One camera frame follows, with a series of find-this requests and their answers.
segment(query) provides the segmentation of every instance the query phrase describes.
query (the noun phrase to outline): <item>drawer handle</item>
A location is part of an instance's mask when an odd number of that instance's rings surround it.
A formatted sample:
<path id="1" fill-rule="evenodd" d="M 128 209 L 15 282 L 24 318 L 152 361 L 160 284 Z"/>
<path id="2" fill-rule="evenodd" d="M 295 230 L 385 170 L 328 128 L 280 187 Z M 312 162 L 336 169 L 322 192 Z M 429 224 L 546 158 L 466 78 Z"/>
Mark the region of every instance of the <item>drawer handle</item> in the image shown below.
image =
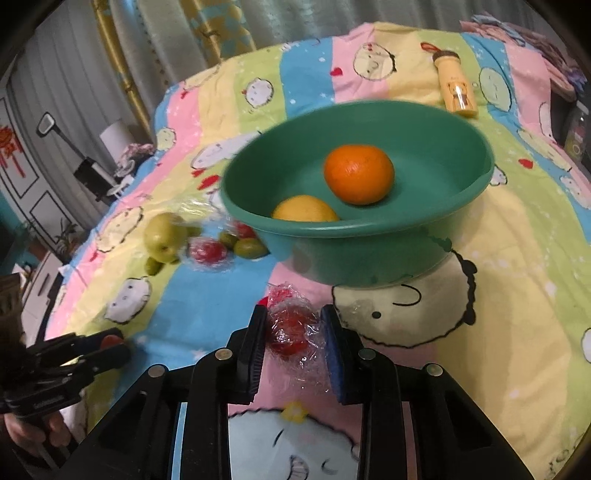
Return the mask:
<path id="1" fill-rule="evenodd" d="M 38 297 L 40 297 L 41 294 L 43 293 L 43 290 L 45 289 L 45 285 L 47 285 L 48 280 L 49 280 L 49 273 L 45 275 L 45 278 L 43 279 L 43 283 L 41 283 L 41 287 L 39 287 L 39 292 L 37 293 Z"/>

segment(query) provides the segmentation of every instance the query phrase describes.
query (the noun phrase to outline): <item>brown bottle lid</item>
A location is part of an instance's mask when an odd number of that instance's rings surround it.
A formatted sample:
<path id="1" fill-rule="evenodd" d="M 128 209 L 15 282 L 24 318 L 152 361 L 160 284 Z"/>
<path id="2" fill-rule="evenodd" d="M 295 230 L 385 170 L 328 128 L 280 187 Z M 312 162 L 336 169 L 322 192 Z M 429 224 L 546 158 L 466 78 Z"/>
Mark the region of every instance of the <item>brown bottle lid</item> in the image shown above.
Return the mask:
<path id="1" fill-rule="evenodd" d="M 457 59 L 460 58 L 460 56 L 453 50 L 439 50 L 433 54 L 433 61 L 441 57 L 455 57 Z"/>

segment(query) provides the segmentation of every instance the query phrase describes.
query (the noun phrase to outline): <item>yellow lemon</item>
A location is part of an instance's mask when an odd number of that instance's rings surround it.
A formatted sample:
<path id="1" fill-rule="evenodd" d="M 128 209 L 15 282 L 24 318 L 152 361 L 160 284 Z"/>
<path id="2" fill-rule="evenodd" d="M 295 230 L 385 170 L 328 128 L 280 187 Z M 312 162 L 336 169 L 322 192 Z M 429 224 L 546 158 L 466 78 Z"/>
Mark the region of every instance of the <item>yellow lemon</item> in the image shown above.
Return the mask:
<path id="1" fill-rule="evenodd" d="M 325 202 L 311 195 L 296 195 L 283 200 L 271 215 L 292 222 L 336 222 L 339 217 Z"/>

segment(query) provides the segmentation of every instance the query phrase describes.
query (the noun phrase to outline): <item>yellow bottle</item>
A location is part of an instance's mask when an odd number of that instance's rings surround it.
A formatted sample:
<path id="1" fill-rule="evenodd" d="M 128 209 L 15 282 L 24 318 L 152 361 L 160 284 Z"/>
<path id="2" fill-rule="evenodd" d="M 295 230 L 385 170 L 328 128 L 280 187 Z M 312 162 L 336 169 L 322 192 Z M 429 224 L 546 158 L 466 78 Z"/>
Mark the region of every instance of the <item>yellow bottle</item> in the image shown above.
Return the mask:
<path id="1" fill-rule="evenodd" d="M 464 75 L 460 56 L 451 50 L 440 50 L 433 54 L 433 62 L 439 72 L 439 85 L 447 111 L 477 118 L 474 90 Z"/>

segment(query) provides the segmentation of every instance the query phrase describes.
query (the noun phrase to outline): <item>pile of clothes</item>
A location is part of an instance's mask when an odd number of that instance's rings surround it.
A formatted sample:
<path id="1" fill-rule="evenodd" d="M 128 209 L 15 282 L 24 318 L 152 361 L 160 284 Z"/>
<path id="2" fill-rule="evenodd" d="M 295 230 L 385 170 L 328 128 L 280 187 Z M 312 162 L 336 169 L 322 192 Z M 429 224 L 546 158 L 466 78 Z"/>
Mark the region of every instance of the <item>pile of clothes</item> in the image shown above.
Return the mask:
<path id="1" fill-rule="evenodd" d="M 471 22 L 460 21 L 464 32 L 512 43 L 540 53 L 550 74 L 552 91 L 567 102 L 574 102 L 587 82 L 577 62 L 561 52 L 547 37 L 519 25 L 497 20 L 489 14 L 473 15 Z"/>

